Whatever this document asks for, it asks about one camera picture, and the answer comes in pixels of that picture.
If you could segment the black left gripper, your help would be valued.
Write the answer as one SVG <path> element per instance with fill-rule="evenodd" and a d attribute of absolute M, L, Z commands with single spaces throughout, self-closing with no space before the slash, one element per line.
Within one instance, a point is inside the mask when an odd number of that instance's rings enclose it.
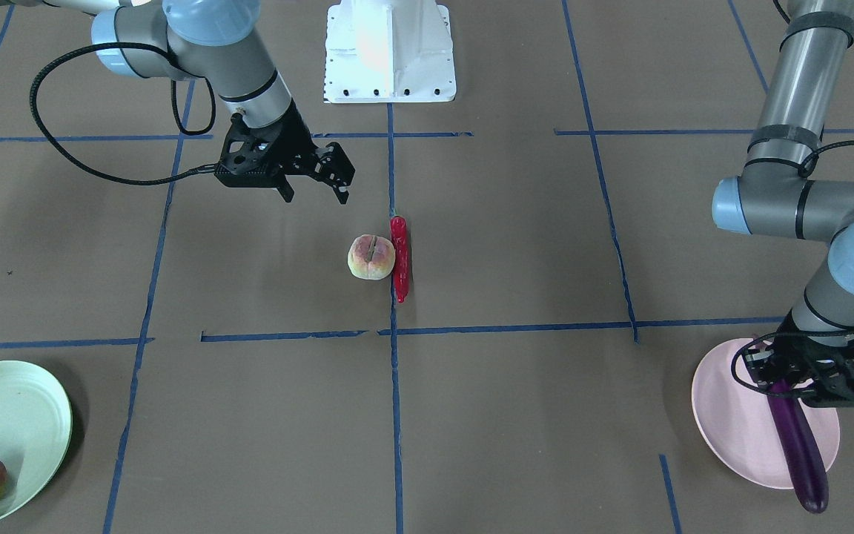
<path fill-rule="evenodd" d="M 854 408 L 854 326 L 807 331 L 789 312 L 776 331 L 746 342 L 741 359 L 749 391 L 810 408 Z"/>

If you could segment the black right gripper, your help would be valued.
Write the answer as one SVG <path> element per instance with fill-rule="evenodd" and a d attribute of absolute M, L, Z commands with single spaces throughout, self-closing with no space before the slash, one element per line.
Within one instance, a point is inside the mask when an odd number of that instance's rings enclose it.
<path fill-rule="evenodd" d="M 270 125 L 251 128 L 240 112 L 231 115 L 214 175 L 227 187 L 276 187 L 294 200 L 287 176 L 306 176 L 331 188 L 339 204 L 349 199 L 355 167 L 338 142 L 317 148 L 294 101 Z"/>

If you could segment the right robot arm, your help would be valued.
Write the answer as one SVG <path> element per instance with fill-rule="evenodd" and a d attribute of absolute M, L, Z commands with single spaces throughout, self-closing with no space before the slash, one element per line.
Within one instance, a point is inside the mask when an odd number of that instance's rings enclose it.
<path fill-rule="evenodd" d="M 172 84 L 201 80 L 211 102 L 223 102 L 231 124 L 218 160 L 164 179 L 176 182 L 214 175 L 224 186 L 277 191 L 294 199 L 288 177 L 304 176 L 328 186 L 346 204 L 355 169 L 339 143 L 319 148 L 291 92 L 256 29 L 257 1 L 51 1 L 55 9 L 91 16 L 91 43 L 54 59 L 34 77 L 28 91 L 33 121 L 71 165 L 123 183 L 75 158 L 45 126 L 39 112 L 44 79 L 72 59 L 95 54 L 111 72 Z"/>

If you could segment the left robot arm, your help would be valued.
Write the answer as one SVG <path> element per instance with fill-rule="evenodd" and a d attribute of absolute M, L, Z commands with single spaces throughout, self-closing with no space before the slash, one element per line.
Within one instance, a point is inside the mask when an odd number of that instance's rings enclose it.
<path fill-rule="evenodd" d="M 786 33 L 747 159 L 712 198 L 717 227 L 739 234 L 820 241 L 818 270 L 781 325 L 732 356 L 740 385 L 811 408 L 854 408 L 854 180 L 816 180 L 827 109 L 854 44 L 854 1 L 787 2 Z"/>

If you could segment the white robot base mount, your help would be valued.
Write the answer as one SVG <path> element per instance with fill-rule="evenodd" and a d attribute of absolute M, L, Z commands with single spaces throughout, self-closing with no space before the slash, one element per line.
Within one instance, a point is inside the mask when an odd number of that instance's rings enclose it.
<path fill-rule="evenodd" d="M 341 1 L 326 13 L 323 101 L 451 102 L 450 11 L 436 1 Z"/>

